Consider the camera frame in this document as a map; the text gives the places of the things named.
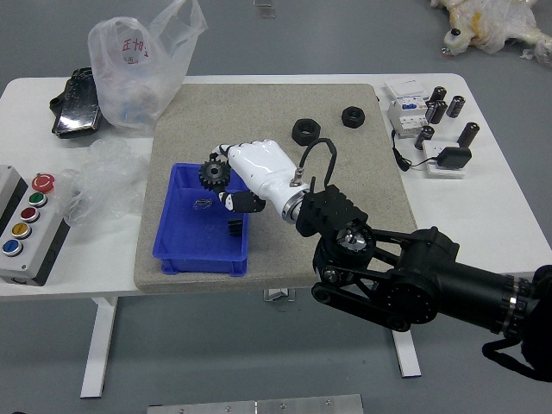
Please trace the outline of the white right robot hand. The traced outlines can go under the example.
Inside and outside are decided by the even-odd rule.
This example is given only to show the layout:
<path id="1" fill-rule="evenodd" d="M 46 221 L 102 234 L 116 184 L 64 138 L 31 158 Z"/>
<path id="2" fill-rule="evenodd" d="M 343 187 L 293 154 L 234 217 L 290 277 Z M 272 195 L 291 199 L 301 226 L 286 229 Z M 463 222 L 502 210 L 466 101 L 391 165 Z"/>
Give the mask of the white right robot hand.
<path id="1" fill-rule="evenodd" d="M 219 145 L 212 154 L 224 156 L 245 186 L 262 201 L 269 201 L 283 219 L 293 223 L 308 185 L 303 168 L 296 166 L 276 141 Z"/>

